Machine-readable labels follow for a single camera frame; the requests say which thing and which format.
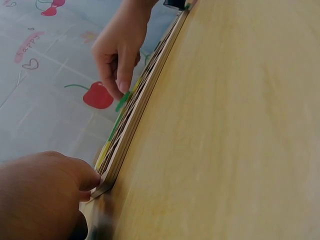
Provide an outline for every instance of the finger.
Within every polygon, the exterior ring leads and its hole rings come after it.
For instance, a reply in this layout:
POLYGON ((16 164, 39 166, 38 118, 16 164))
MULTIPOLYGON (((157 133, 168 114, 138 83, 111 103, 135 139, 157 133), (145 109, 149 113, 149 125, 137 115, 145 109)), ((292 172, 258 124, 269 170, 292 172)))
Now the finger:
POLYGON ((135 68, 136 56, 137 53, 129 49, 119 51, 117 79, 119 90, 123 94, 129 91, 135 68))
POLYGON ((80 202, 88 202, 91 198, 90 191, 80 191, 80 202))
POLYGON ((120 100, 123 97, 123 94, 118 89, 116 79, 114 78, 110 65, 113 62, 112 55, 95 57, 95 62, 105 88, 114 99, 120 100))
POLYGON ((140 52, 137 53, 136 58, 135 58, 135 63, 134 66, 136 67, 138 65, 138 63, 140 62, 141 56, 140 56, 140 52))
POLYGON ((78 218, 74 229, 68 240, 85 240, 88 235, 88 225, 85 216, 82 212, 78 212, 78 218))
POLYGON ((112 69, 113 77, 114 77, 115 81, 117 82, 118 61, 111 62, 110 67, 112 69))
POLYGON ((100 175, 85 161, 72 158, 70 172, 80 191, 90 191, 100 184, 100 175))

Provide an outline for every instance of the wooden board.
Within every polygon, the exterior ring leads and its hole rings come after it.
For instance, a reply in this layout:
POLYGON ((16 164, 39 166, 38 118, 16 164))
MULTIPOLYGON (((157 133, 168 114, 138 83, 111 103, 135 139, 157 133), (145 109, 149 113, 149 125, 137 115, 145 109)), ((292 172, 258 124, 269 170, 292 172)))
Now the wooden board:
POLYGON ((114 240, 320 239, 319 23, 319 0, 197 3, 112 188, 114 240))

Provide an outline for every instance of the green sticky note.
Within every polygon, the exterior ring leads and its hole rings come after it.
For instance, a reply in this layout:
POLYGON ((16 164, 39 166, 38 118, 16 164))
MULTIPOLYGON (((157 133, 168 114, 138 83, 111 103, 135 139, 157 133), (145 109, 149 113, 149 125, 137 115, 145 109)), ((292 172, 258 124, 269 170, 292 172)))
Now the green sticky note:
POLYGON ((116 112, 119 112, 119 111, 122 109, 122 107, 123 107, 123 106, 125 105, 125 103, 127 102, 130 94, 131 94, 131 93, 128 91, 128 92, 121 98, 121 100, 119 101, 118 105, 117 105, 116 108, 115 108, 115 111, 116 111, 116 112))

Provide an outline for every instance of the red cherry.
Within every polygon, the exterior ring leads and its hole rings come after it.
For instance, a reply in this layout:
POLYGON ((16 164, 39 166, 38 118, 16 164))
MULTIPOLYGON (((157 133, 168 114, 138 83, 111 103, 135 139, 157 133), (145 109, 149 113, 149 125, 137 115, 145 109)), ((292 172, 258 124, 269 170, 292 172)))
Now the red cherry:
POLYGON ((47 10, 41 13, 41 15, 43 16, 54 16, 56 14, 57 14, 57 9, 53 6, 49 7, 47 10))
POLYGON ((106 109, 114 102, 114 98, 109 94, 101 81, 93 83, 90 89, 83 96, 83 101, 96 109, 106 109))

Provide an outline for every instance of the green cherry stem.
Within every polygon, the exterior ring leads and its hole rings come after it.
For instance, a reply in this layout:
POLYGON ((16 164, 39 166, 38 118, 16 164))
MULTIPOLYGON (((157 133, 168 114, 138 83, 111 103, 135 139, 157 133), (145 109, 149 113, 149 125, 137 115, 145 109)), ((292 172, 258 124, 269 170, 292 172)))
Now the green cherry stem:
POLYGON ((70 84, 70 85, 67 85, 67 86, 64 86, 64 87, 65 87, 65 88, 68 88, 68 87, 80 87, 80 88, 89 90, 89 88, 87 88, 87 87, 85 87, 85 86, 82 86, 82 85, 79 85, 79 84, 70 84))

